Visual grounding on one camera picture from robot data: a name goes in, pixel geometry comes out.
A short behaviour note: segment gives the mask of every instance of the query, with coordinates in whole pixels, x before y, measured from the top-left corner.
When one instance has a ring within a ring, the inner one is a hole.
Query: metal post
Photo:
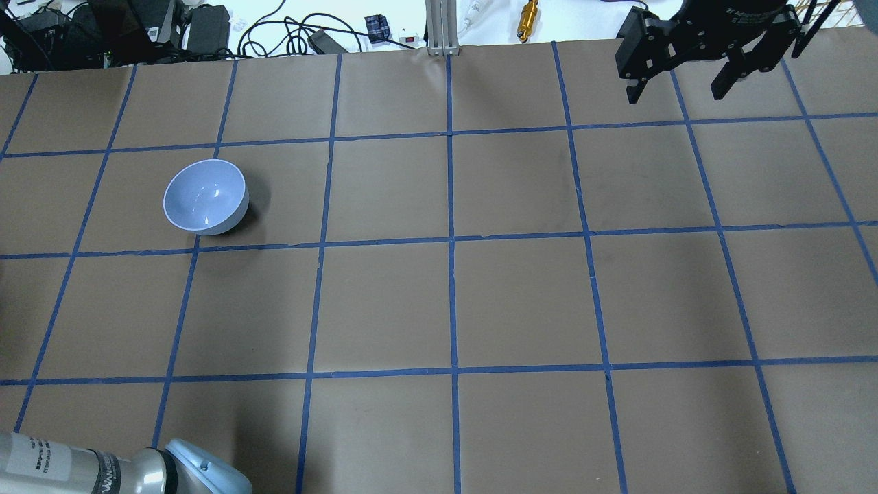
[[[429,40],[427,53],[457,54],[457,0],[426,0]]]

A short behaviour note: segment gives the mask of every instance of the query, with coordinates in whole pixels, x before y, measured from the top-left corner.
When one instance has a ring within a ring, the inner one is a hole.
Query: yellow tool handle
[[[530,34],[534,32],[537,4],[539,4],[539,0],[528,0],[522,9],[522,21],[518,23],[518,40],[522,43],[527,41]]]

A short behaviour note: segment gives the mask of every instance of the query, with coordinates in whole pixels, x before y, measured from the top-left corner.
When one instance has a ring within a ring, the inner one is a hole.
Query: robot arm
[[[670,20],[632,7],[615,54],[619,77],[629,81],[628,100],[636,103],[650,79],[683,62],[728,59],[710,85],[714,98],[723,99],[752,72],[773,70],[793,43],[797,58],[838,2],[832,0],[807,32],[787,0],[685,0]],[[805,23],[816,3],[811,1]]]

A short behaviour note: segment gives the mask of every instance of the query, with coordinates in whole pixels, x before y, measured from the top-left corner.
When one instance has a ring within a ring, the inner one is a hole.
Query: light blue bowl
[[[247,182],[237,166],[205,159],[171,179],[163,204],[174,226],[199,235],[217,235],[241,221],[249,202]]]

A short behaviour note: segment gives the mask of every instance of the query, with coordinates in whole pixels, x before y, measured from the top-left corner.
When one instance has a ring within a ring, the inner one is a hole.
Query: blue grid line
[[[722,368],[761,366],[819,366],[831,364],[878,363],[878,355],[844,355],[837,357],[785,357],[753,360],[691,360],[670,362],[617,362],[612,364],[614,371],[622,370],[662,370],[682,368]],[[234,382],[234,381],[290,381],[305,379],[356,379],[367,377],[393,377],[402,375],[454,375],[454,374],[539,374],[563,372],[603,372],[603,364],[543,364],[535,366],[474,366],[474,367],[411,367],[395,369],[288,372],[269,374],[213,374],[213,375],[175,375],[172,382]],[[68,377],[44,378],[36,381],[37,386],[82,385],[82,384],[138,384],[160,383],[164,375],[119,376],[119,377]],[[28,379],[3,379],[2,386],[27,386]]]
[[[55,321],[58,318],[58,310],[61,308],[61,301],[64,299],[64,292],[67,289],[68,282],[70,281],[70,274],[73,272],[73,264],[76,262],[76,253],[79,251],[79,245],[83,241],[85,226],[89,222],[91,208],[94,206],[95,198],[97,197],[97,189],[101,186],[101,178],[104,176],[104,170],[106,170],[107,161],[110,159],[110,149],[112,148],[113,142],[116,140],[116,133],[119,131],[119,124],[122,122],[122,114],[125,113],[125,107],[128,104],[128,97],[131,96],[131,88],[134,86],[134,77],[136,75],[137,66],[135,65],[134,67],[132,67],[131,75],[128,78],[128,85],[125,89],[125,96],[122,98],[122,103],[119,107],[119,114],[116,116],[116,121],[113,123],[112,132],[110,134],[110,141],[107,143],[107,147],[104,152],[104,159],[101,160],[101,166],[97,170],[97,176],[95,177],[95,184],[91,188],[91,196],[89,197],[88,206],[86,206],[85,213],[83,214],[83,221],[80,224],[79,231],[76,233],[76,240],[73,243],[73,250],[71,251],[70,258],[67,262],[67,269],[64,272],[64,278],[61,280],[61,288],[58,290],[58,297],[55,299],[55,304],[52,308],[52,315],[49,317],[49,323],[46,327],[46,334],[43,336],[43,341],[40,345],[40,352],[37,354],[37,359],[33,364],[31,380],[27,384],[25,399],[22,401],[21,409],[19,409],[18,411],[18,418],[16,419],[15,429],[13,430],[14,432],[20,431],[21,424],[25,421],[27,405],[31,402],[31,393],[33,392],[33,387],[36,384],[37,375],[40,373],[40,367],[43,364],[43,359],[46,357],[46,349],[49,346],[49,339],[52,337],[52,330],[54,329]]]
[[[858,119],[878,117],[878,113],[833,113],[826,115],[809,115],[812,120],[838,120],[838,119]],[[692,125],[711,125],[724,123],[747,123],[747,122],[766,122],[766,121],[785,121],[785,120],[805,120],[803,116],[776,116],[776,117],[747,117],[737,119],[704,119],[690,120]],[[683,120],[659,120],[646,122],[614,122],[601,124],[578,124],[572,125],[574,130],[584,129],[600,129],[600,128],[630,128],[630,127],[663,127],[663,126],[682,126],[686,125]],[[422,137],[437,137],[442,135],[474,135],[474,134],[519,134],[526,132],[551,132],[556,130],[565,130],[565,126],[554,127],[519,127],[519,128],[493,128],[493,129],[472,129],[472,130],[445,130],[437,132],[421,132],[409,134],[376,134],[376,135],[348,135],[339,136],[334,139],[338,141],[372,141],[380,139],[413,139]],[[221,148],[233,148],[241,146],[266,146],[272,144],[299,144],[303,142],[329,142],[328,137],[303,137],[298,139],[270,139],[266,141],[238,141],[238,142],[222,142]],[[165,151],[173,149],[206,149],[213,148],[215,144],[210,142],[192,143],[192,144],[173,144],[167,146],[144,146],[133,148],[116,148],[110,152],[115,153],[136,153],[143,151]],[[43,156],[71,156],[71,155],[99,155],[103,154],[105,149],[76,149],[62,151],[42,151],[33,153],[8,153],[5,157],[23,158],[23,157],[43,157]]]
[[[725,259],[726,269],[729,272],[729,279],[731,281],[732,291],[734,292],[735,299],[738,303],[738,312],[741,316],[741,324],[744,326],[744,334],[747,340],[747,345],[750,348],[750,357],[753,362],[753,369],[756,372],[756,379],[759,383],[759,392],[762,395],[762,403],[766,409],[768,426],[771,429],[772,438],[774,439],[774,448],[777,450],[777,456],[781,464],[783,479],[787,485],[787,491],[790,494],[795,494],[793,477],[790,474],[789,465],[787,463],[787,455],[784,452],[783,443],[781,442],[781,433],[778,430],[777,422],[774,419],[774,407],[771,404],[771,397],[768,395],[768,386],[766,385],[765,376],[762,373],[762,366],[759,363],[759,352],[756,349],[756,342],[753,339],[753,333],[750,328],[750,320],[747,317],[747,310],[744,306],[744,298],[741,295],[741,288],[738,284],[738,276],[735,274],[735,266],[731,262],[729,245],[725,240],[723,224],[720,221],[719,211],[716,208],[716,202],[714,201],[713,193],[710,190],[710,182],[708,181],[707,171],[704,168],[702,153],[698,149],[698,141],[695,139],[695,132],[692,128],[691,122],[689,121],[689,113],[686,108],[686,102],[683,99],[683,92],[680,89],[680,82],[677,80],[677,74],[673,70],[671,71],[671,80],[673,82],[674,91],[677,93],[677,99],[680,102],[680,110],[683,112],[683,120],[686,121],[686,130],[689,134],[689,142],[692,144],[692,152],[695,157],[695,162],[698,164],[698,172],[702,178],[704,193],[707,195],[708,198],[710,213],[713,215],[714,223],[716,224],[716,236],[719,239],[720,248],[723,250],[723,257]]]
[[[27,92],[25,93],[25,99],[22,100],[21,106],[18,107],[18,113],[15,115],[15,120],[12,121],[12,127],[9,129],[9,134],[6,136],[6,140],[3,143],[3,149],[0,149],[0,160],[6,156],[6,151],[9,150],[9,145],[12,143],[12,136],[15,134],[15,130],[18,128],[18,123],[21,122],[22,115],[25,114],[25,107],[27,106],[27,102],[30,101],[31,95],[33,94],[33,87],[37,85],[37,78],[40,77],[40,74],[34,74],[31,79],[31,84],[27,86]]]
[[[317,273],[314,276],[314,302],[311,313],[311,338],[308,343],[307,372],[314,372],[314,354],[317,349],[317,323],[320,316],[320,290],[323,286],[323,261],[326,257],[327,224],[329,223],[329,194],[332,192],[332,164],[335,156],[335,124],[338,117],[338,93],[342,80],[342,54],[335,61],[335,86],[332,97],[332,119],[329,124],[329,158],[327,177],[323,190],[323,217],[320,221],[320,248],[317,254]],[[308,419],[311,415],[311,390],[313,378],[305,379],[305,395],[302,399],[302,426],[299,436],[299,463],[296,471],[296,494],[301,494],[305,483],[305,458],[308,444]]]
[[[213,159],[217,159],[220,155],[220,144],[222,143],[223,133],[226,131],[226,120],[228,118],[228,109],[232,104],[232,91],[234,89],[234,78],[238,72],[238,61],[232,62],[231,74],[228,78],[228,89],[226,90],[226,101],[223,104],[222,117],[219,119],[219,131],[217,132],[216,142],[213,144]],[[159,399],[159,408],[155,414],[155,429],[153,430],[152,447],[158,447],[159,438],[162,436],[162,424],[164,423],[165,409],[168,406],[168,395],[170,393],[170,385],[174,377],[174,366],[176,364],[176,354],[180,347],[180,338],[183,335],[183,327],[186,319],[186,309],[189,306],[189,295],[192,289],[192,281],[195,279],[195,269],[198,265],[198,249],[201,246],[201,235],[195,235],[195,241],[192,244],[192,258],[189,264],[189,272],[186,275],[186,284],[183,289],[183,299],[180,301],[180,312],[176,320],[176,328],[174,329],[174,339],[170,347],[170,356],[168,357],[168,369],[165,372],[164,384],[162,386],[162,397]]]
[[[861,227],[878,226],[878,221],[857,222]],[[792,223],[788,225],[762,224],[762,225],[723,225],[723,231],[769,231],[778,229],[835,229],[848,228],[849,222],[821,222],[821,223]],[[664,235],[679,233],[702,233],[715,232],[716,227],[680,227],[664,229],[609,229],[590,231],[590,236],[633,236],[633,235]],[[585,235],[581,231],[557,231],[540,233],[508,233],[497,235],[465,235],[454,236],[423,236],[411,238],[378,238],[367,240],[340,240],[334,242],[303,242],[303,243],[255,243],[250,245],[214,245],[211,247],[199,246],[199,252],[226,252],[226,251],[274,251],[294,249],[315,249],[322,245],[328,249],[336,247],[357,247],[365,245],[396,245],[408,243],[446,243],[454,242],[481,242],[487,240],[533,240],[543,238],[575,238]],[[115,256],[169,256],[178,254],[191,254],[192,248],[188,249],[160,249],[154,251],[86,251],[77,252],[78,258],[104,258]],[[28,254],[0,254],[0,260],[35,259],[35,258],[69,258],[67,252],[37,252]]]
[[[570,161],[572,163],[573,183],[576,186],[577,206],[579,206],[579,219],[582,222],[583,238],[586,242],[586,260],[588,263],[588,278],[592,288],[592,302],[594,303],[594,317],[598,326],[598,339],[601,342],[601,365],[604,371],[604,383],[607,390],[607,405],[610,422],[610,430],[613,435],[613,447],[615,450],[615,463],[619,475],[619,488],[622,494],[628,493],[628,479],[625,475],[625,462],[622,452],[622,436],[619,433],[619,418],[615,409],[615,391],[613,390],[613,367],[607,348],[607,332],[604,329],[603,312],[601,310],[601,296],[598,291],[597,274],[594,270],[594,252],[592,250],[592,236],[588,229],[588,217],[586,216],[585,201],[582,198],[582,184],[579,181],[579,160],[576,156],[576,141],[573,139],[573,125],[570,117],[570,104],[567,100],[567,88],[564,83],[564,71],[561,69],[561,57],[558,55],[558,44],[551,43],[552,55],[555,58],[555,69],[558,72],[558,84],[561,88],[561,102],[564,105],[564,117],[567,125],[567,141],[570,146]]]
[[[452,99],[451,57],[445,56],[445,110],[448,125],[448,147],[445,150],[448,170],[448,300],[451,369],[457,371],[457,282],[454,277],[454,133],[452,132],[454,105]],[[451,375],[451,444],[454,464],[454,492],[460,494],[462,487],[460,470],[460,392],[457,372]]]
[[[835,192],[838,195],[838,200],[841,202],[841,206],[845,209],[845,214],[847,215],[847,220],[849,221],[850,227],[853,229],[853,234],[857,237],[857,242],[860,243],[860,249],[863,251],[863,257],[866,258],[866,264],[868,265],[869,271],[872,273],[872,280],[874,280],[875,285],[878,285],[878,270],[875,269],[875,262],[872,259],[872,255],[869,253],[869,248],[866,245],[866,239],[863,238],[863,234],[860,231],[860,226],[857,223],[857,219],[853,216],[853,210],[851,209],[851,205],[847,202],[847,198],[845,197],[845,193],[841,190],[841,184],[839,183],[838,178],[835,175],[835,171],[832,170],[832,164],[829,161],[829,157],[826,155],[826,151],[824,150],[823,145],[820,143],[820,139],[817,137],[817,131],[814,129],[814,124],[811,123],[811,117],[808,115],[807,108],[805,108],[805,103],[802,100],[802,95],[799,94],[799,89],[795,86],[793,73],[790,72],[789,67],[787,66],[787,62],[785,60],[781,60],[781,66],[783,67],[784,73],[787,75],[789,87],[793,90],[793,94],[795,95],[795,102],[799,105],[799,109],[802,110],[802,116],[805,119],[805,125],[808,126],[808,132],[811,134],[811,139],[814,141],[814,146],[817,148],[817,153],[820,155],[820,160],[823,161],[824,168],[826,169],[826,174],[829,175],[829,179],[832,181],[832,186],[835,187]]]

